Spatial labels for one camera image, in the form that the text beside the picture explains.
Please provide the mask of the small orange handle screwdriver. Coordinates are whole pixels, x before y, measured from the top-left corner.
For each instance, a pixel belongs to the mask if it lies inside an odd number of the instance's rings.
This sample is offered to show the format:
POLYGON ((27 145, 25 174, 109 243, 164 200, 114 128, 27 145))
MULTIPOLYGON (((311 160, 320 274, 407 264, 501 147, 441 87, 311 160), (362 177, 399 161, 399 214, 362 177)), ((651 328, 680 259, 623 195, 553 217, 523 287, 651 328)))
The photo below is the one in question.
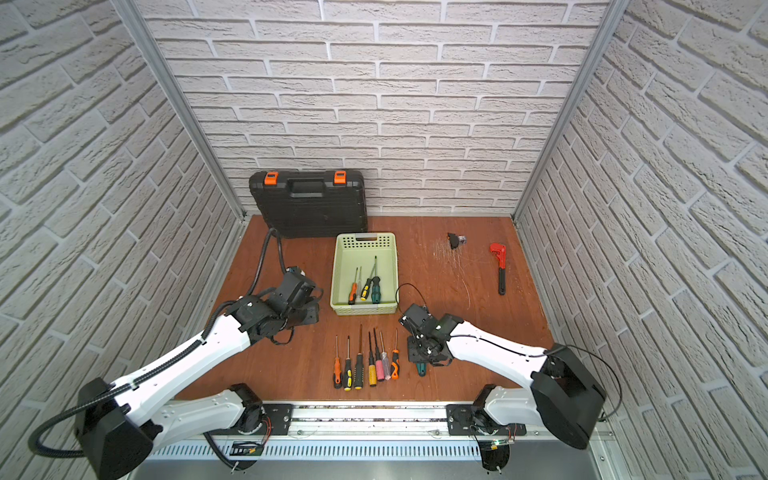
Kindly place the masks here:
POLYGON ((338 337, 335 337, 335 358, 334 358, 334 365, 333 365, 333 382, 334 382, 334 388, 340 389, 342 386, 342 367, 341 367, 341 359, 339 356, 339 349, 338 349, 338 337))

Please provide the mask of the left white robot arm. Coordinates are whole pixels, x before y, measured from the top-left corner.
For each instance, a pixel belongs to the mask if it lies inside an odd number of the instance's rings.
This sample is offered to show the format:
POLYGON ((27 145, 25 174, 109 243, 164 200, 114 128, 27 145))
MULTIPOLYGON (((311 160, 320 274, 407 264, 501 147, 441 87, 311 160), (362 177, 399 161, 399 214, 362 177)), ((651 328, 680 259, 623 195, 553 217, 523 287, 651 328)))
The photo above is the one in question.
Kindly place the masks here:
POLYGON ((205 329, 152 363, 111 384, 94 380, 79 392, 85 403, 74 433, 100 479, 120 479, 152 453, 216 430, 243 434, 270 427, 263 403, 235 384, 193 401, 176 395, 214 367, 250 348, 318 320, 316 284, 290 269, 281 284, 228 303, 205 329))

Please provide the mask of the orange black handle screwdriver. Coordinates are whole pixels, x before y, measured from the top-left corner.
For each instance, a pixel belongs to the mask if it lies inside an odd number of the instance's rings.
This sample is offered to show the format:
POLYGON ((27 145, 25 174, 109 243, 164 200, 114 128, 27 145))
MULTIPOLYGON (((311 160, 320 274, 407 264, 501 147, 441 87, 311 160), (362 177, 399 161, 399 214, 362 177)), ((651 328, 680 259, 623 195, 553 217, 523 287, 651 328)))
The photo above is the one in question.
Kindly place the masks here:
POLYGON ((352 281, 352 285, 351 285, 349 297, 348 297, 349 305, 354 305, 357 301, 358 289, 359 289, 359 271, 360 271, 360 268, 357 267, 354 272, 353 281, 352 281))

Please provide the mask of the black yellow handle screwdriver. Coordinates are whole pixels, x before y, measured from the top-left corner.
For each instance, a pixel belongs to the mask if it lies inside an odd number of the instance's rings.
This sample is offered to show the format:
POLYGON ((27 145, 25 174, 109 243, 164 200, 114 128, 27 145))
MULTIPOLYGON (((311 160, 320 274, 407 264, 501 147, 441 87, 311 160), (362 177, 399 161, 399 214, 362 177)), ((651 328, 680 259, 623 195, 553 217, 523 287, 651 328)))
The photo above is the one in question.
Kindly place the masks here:
POLYGON ((361 293, 361 300, 362 301, 366 301, 370 297, 371 289, 372 289, 372 284, 373 284, 373 280, 374 280, 374 276, 375 276, 375 270, 376 270, 376 266, 373 266, 372 269, 371 269, 370 275, 367 278, 366 283, 365 283, 365 285, 363 287, 363 290, 362 290, 362 293, 361 293))

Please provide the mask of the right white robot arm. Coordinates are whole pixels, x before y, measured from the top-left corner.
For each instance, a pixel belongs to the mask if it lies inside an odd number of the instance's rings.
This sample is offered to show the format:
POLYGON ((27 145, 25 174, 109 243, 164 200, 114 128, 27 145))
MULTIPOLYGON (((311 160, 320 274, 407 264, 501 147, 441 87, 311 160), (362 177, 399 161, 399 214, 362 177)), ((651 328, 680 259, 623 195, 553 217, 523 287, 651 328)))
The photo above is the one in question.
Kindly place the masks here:
POLYGON ((466 361, 517 385, 490 386, 476 399, 474 406, 481 419, 491 422, 491 431, 512 424, 537 425, 570 447, 588 446, 607 393, 572 347, 515 343, 454 315, 436 318, 417 304, 399 323, 409 332, 411 362, 438 367, 466 361))

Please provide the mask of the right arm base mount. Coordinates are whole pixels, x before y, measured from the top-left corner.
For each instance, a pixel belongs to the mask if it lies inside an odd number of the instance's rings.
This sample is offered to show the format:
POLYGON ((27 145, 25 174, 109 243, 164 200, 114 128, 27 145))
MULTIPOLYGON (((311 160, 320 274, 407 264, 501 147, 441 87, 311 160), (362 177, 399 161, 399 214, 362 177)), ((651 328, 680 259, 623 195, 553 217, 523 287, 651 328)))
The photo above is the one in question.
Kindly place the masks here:
POLYGON ((445 407, 450 436, 525 436, 524 424, 502 425, 494 421, 481 408, 471 404, 448 404, 445 407))

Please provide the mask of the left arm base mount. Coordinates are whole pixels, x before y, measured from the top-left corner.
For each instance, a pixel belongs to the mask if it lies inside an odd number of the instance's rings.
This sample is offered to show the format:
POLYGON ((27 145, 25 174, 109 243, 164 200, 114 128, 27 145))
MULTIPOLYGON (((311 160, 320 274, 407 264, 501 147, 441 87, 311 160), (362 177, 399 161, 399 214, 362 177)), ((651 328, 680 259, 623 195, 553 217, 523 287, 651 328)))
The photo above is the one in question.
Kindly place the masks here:
POLYGON ((266 403, 247 406, 231 427, 241 435, 286 436, 289 432, 294 405, 290 403, 266 403))

